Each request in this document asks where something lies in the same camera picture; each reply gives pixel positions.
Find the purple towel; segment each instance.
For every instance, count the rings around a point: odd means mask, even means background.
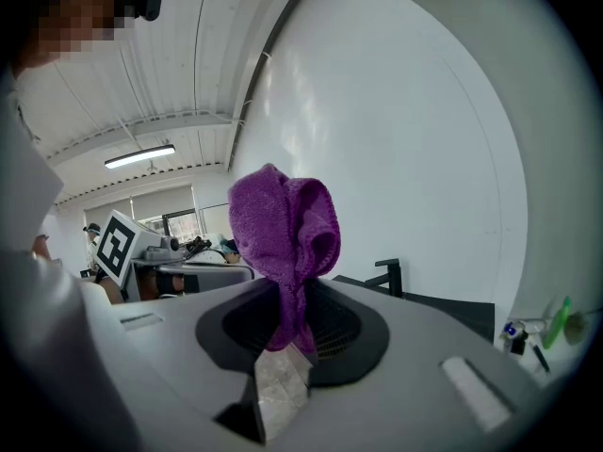
[[[241,256],[280,287],[281,324],[267,349],[295,341],[301,351],[314,351],[303,282],[331,271],[339,257],[341,237],[329,191],[317,179],[289,179],[267,164],[238,180],[229,202]]]

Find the black cap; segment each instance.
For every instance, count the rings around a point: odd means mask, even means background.
[[[92,231],[93,233],[100,234],[101,233],[101,227],[98,224],[92,222],[92,223],[90,223],[88,225],[88,228],[84,228],[83,231]]]

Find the ceiling light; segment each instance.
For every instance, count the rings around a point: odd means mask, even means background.
[[[153,147],[151,149],[145,149],[144,151],[138,151],[136,153],[130,153],[115,159],[109,159],[105,161],[105,167],[109,169],[118,168],[119,166],[125,166],[126,164],[132,164],[133,162],[143,161],[144,159],[153,159],[160,155],[173,154],[176,152],[176,148],[172,144],[167,146]]]

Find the green bottle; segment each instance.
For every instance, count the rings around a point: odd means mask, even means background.
[[[565,325],[567,317],[569,316],[569,305],[571,302],[572,301],[569,297],[565,297],[562,308],[555,314],[553,321],[551,321],[548,330],[542,338],[543,347],[545,350],[551,348],[557,339],[557,335],[559,335],[559,332],[563,330],[563,326]]]

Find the purple cloth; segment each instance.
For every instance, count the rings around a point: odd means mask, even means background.
[[[229,202],[241,256],[279,284],[281,324],[267,349],[294,341],[301,351],[314,351],[303,282],[331,271],[339,257],[341,237],[329,191],[317,179],[289,179],[267,164],[238,180]]]

